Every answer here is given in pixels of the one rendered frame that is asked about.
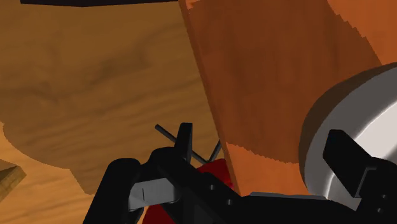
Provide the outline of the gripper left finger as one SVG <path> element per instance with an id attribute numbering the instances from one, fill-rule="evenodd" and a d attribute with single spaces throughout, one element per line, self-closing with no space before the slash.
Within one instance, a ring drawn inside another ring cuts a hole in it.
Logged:
<path id="1" fill-rule="evenodd" d="M 239 195 L 190 164 L 191 123 L 175 145 L 155 149 L 145 164 L 119 158 L 106 168 L 83 224 L 137 224 L 144 207 L 160 204 L 176 224 L 238 224 Z"/>

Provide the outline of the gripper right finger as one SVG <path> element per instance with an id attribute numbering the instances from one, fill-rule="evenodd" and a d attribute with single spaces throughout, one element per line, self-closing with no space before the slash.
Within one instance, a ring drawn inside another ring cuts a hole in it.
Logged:
<path id="1" fill-rule="evenodd" d="M 343 130 L 331 129 L 323 159 L 349 192 L 360 199 L 356 214 L 377 224 L 397 224 L 397 165 L 368 154 Z"/>

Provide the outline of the red thing with grey rods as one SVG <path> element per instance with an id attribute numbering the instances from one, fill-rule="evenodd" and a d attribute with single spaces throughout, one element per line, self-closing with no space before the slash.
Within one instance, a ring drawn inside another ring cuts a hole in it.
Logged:
<path id="1" fill-rule="evenodd" d="M 144 164 L 139 191 L 144 202 L 151 209 L 161 207 L 172 224 L 238 224 L 239 197 L 231 188 L 225 160 L 191 165 L 198 157 L 192 150 L 192 123 L 181 123 L 176 136 L 159 125 L 155 128 L 174 146 L 153 151 Z M 168 224 L 156 213 L 149 217 L 152 221 L 144 224 Z"/>

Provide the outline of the white round dish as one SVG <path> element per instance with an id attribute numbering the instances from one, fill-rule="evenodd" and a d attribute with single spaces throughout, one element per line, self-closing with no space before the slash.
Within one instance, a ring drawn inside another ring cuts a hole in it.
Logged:
<path id="1" fill-rule="evenodd" d="M 302 125 L 298 158 L 308 192 L 356 209 L 323 159 L 331 129 L 341 129 L 371 156 L 397 164 L 397 62 L 363 71 L 327 90 Z"/>

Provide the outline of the orange wooden cabinet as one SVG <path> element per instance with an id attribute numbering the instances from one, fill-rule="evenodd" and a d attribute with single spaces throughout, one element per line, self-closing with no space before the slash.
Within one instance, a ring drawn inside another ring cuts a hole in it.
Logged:
<path id="1" fill-rule="evenodd" d="M 325 91 L 397 62 L 397 0 L 178 0 L 232 183 L 305 194 L 303 120 Z"/>

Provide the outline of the light wooden block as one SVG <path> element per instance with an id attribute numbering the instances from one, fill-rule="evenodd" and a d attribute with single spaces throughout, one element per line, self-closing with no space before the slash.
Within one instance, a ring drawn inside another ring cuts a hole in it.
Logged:
<path id="1" fill-rule="evenodd" d="M 0 202 L 26 177 L 24 170 L 0 159 Z"/>

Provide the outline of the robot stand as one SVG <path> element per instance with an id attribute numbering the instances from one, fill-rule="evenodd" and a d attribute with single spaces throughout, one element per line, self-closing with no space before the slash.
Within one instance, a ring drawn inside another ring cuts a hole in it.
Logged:
<path id="1" fill-rule="evenodd" d="M 175 2 L 178 0 L 20 0 L 22 4 L 36 4 L 49 6 L 94 7 L 125 4 L 149 4 Z"/>

